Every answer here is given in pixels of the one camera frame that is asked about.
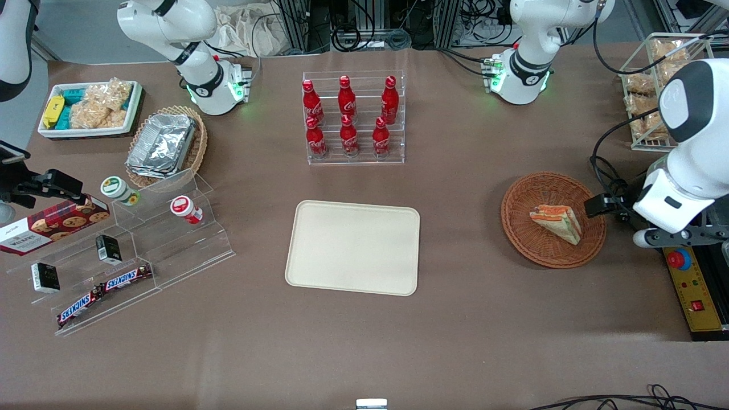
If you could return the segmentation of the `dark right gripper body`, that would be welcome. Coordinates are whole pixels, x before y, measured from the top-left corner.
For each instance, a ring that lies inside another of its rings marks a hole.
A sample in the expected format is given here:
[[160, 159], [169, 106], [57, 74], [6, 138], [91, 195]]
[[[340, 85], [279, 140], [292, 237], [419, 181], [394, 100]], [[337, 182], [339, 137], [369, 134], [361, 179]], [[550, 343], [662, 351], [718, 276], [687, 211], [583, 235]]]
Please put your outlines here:
[[36, 197], [49, 198], [42, 175], [31, 171], [25, 164], [30, 155], [10, 143], [1, 148], [1, 200], [21, 207], [34, 208]]

